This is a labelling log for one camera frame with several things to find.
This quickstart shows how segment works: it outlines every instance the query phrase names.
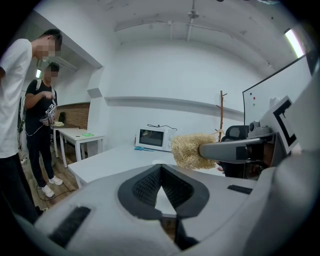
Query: black pants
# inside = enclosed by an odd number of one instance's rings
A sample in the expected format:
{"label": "black pants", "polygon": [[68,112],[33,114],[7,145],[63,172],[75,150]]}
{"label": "black pants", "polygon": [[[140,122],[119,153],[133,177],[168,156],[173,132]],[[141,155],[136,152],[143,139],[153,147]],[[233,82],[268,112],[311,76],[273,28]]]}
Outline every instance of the black pants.
{"label": "black pants", "polygon": [[34,223],[39,217],[19,155],[0,158],[0,188],[12,210]]}
{"label": "black pants", "polygon": [[38,183],[39,187],[43,188],[46,186],[46,181],[42,176],[40,164],[39,164],[39,152],[42,155],[44,168],[48,174],[48,178],[54,177],[54,171],[51,165],[51,152],[50,152],[50,127],[42,127],[33,136],[27,136],[27,147],[29,150],[29,159],[32,168],[33,175]]}

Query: whiteboard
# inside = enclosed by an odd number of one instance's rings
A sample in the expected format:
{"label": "whiteboard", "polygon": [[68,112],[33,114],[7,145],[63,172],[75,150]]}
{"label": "whiteboard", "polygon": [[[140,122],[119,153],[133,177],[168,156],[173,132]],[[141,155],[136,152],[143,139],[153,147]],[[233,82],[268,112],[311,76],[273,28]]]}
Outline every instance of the whiteboard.
{"label": "whiteboard", "polygon": [[311,81],[306,56],[279,73],[243,92],[244,124],[259,121],[269,109],[271,98],[288,96],[294,103]]}

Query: person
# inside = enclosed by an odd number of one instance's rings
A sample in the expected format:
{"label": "person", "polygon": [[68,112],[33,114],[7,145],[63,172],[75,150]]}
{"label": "person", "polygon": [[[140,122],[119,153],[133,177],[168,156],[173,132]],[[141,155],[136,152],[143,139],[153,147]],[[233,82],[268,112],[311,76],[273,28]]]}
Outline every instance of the person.
{"label": "person", "polygon": [[43,118],[50,106],[58,105],[57,92],[52,89],[51,85],[58,78],[59,65],[55,62],[49,64],[44,71],[42,80],[33,80],[26,92],[24,108],[25,114],[25,132],[29,159],[33,175],[38,186],[49,198],[54,196],[54,192],[47,185],[39,164],[39,152],[42,155],[43,164],[49,178],[49,183],[61,185],[63,181],[54,176],[52,169],[52,157],[50,151],[52,120]]}
{"label": "person", "polygon": [[32,58],[60,51],[60,30],[49,29],[30,42],[16,40],[0,60],[0,189],[14,212],[34,223],[38,213],[18,155],[20,93]]}

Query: brick wall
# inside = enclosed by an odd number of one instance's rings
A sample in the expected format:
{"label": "brick wall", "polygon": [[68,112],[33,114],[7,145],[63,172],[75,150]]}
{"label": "brick wall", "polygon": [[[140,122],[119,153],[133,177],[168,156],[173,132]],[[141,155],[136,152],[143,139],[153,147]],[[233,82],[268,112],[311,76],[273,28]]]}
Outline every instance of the brick wall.
{"label": "brick wall", "polygon": [[65,123],[87,129],[90,103],[79,103],[57,107],[57,119],[60,112],[65,112]]}

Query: white microwave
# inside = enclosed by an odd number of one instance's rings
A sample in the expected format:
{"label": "white microwave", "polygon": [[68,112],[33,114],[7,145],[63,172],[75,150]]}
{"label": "white microwave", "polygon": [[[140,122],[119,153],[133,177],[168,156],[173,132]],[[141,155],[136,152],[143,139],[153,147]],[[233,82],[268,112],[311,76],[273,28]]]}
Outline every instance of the white microwave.
{"label": "white microwave", "polygon": [[171,140],[176,131],[168,127],[141,127],[135,135],[135,146],[171,152]]}

